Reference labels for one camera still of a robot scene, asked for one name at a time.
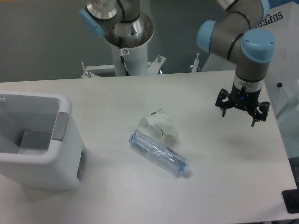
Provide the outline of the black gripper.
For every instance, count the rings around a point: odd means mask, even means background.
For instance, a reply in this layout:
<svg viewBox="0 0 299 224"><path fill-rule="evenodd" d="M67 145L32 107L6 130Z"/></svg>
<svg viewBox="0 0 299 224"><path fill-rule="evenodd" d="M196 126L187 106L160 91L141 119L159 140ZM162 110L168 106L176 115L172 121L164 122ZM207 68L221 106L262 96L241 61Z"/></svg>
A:
<svg viewBox="0 0 299 224"><path fill-rule="evenodd" d="M222 111L222 116L226 115L227 109L235 108L244 110L247 112L252 112L252 123L251 127L254 127L255 123L260 121L265 122L268 117L268 112L270 108L270 102L263 101L258 102L259 94L263 85L263 80L258 82L245 81L238 76L234 76L231 99L230 93L221 89L215 106L219 107Z"/></svg>

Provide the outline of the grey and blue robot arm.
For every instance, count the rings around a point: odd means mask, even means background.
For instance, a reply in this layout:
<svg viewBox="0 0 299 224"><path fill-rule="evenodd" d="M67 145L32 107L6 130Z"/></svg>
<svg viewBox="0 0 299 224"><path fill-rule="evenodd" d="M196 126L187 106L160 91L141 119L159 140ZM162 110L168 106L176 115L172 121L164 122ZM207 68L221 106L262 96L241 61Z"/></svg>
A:
<svg viewBox="0 0 299 224"><path fill-rule="evenodd" d="M266 121L270 103L259 102L261 88L275 48L274 35L257 25L266 18L266 0L221 0L221 22L208 20L198 30L197 45L236 65L232 90L220 90L215 105L225 113L246 111L254 123ZM110 44L117 76L147 75L148 42L154 27L140 11L138 0L89 0L80 10L84 26Z"/></svg>

